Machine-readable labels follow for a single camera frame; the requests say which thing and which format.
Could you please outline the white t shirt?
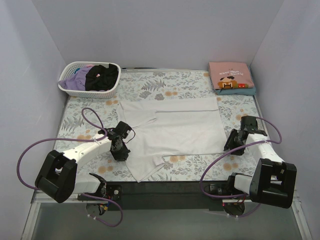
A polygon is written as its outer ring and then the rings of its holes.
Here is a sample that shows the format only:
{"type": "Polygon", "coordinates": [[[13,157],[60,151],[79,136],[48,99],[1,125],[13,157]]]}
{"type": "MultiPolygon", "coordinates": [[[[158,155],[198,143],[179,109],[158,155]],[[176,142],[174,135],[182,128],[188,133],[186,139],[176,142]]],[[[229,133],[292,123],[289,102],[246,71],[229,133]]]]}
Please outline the white t shirt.
{"type": "Polygon", "coordinates": [[[160,170],[163,157],[224,151],[227,138],[215,97],[120,101],[116,113],[133,130],[126,166],[137,182],[160,170]]]}

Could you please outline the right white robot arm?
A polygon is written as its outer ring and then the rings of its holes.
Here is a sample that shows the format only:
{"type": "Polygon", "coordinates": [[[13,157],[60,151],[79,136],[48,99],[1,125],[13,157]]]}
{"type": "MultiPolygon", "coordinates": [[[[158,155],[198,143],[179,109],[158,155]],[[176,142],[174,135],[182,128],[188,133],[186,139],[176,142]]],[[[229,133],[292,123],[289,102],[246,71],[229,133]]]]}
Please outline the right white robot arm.
{"type": "Polygon", "coordinates": [[[297,168],[278,156],[255,116],[241,118],[240,129],[232,129],[224,150],[235,156],[249,150],[256,161],[253,176],[234,172],[228,177],[226,192],[230,198],[237,199],[244,193],[255,203],[285,209],[292,205],[297,168]]]}

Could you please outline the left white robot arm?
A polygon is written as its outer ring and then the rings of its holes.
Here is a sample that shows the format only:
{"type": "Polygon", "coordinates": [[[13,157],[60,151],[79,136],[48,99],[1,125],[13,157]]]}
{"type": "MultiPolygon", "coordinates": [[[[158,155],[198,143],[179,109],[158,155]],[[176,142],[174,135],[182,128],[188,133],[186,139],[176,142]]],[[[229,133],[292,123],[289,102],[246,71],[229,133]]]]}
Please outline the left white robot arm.
{"type": "Polygon", "coordinates": [[[103,177],[95,173],[79,175],[77,171],[91,160],[108,152],[114,160],[126,161],[130,150],[124,140],[131,132],[133,129],[120,121],[115,128],[99,130],[90,142],[63,152],[52,150],[44,160],[35,186],[57,203],[63,203],[75,194],[85,194],[84,199],[92,196],[95,200],[119,200],[122,194],[120,185],[108,185],[103,177]]]}

